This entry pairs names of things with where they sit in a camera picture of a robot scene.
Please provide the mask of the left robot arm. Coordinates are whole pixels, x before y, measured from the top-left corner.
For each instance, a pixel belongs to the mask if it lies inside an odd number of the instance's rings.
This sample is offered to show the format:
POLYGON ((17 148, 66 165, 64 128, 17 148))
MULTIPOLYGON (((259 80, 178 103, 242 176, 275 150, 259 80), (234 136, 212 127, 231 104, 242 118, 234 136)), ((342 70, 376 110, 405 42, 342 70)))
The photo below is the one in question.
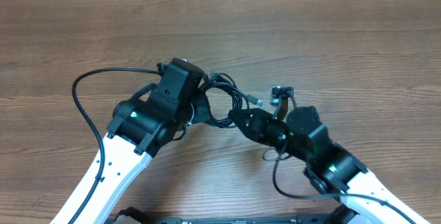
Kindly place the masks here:
POLYGON ((132 181, 161 147, 199 117, 196 100, 205 73, 183 60, 160 63, 151 83, 120 102, 99 151, 53 223, 104 223, 132 181))

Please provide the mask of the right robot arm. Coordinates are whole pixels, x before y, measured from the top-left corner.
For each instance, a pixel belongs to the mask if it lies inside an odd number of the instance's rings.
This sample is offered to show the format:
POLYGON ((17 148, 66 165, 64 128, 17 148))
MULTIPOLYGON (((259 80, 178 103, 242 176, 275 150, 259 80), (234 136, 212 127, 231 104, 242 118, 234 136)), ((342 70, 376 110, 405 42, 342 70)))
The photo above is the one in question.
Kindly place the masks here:
POLYGON ((232 110, 228 116, 248 139, 306 163, 304 175, 318 191, 313 198, 341 204, 328 223, 426 223, 364 163, 331 140, 315 107, 296 108, 284 121, 260 108, 232 110))

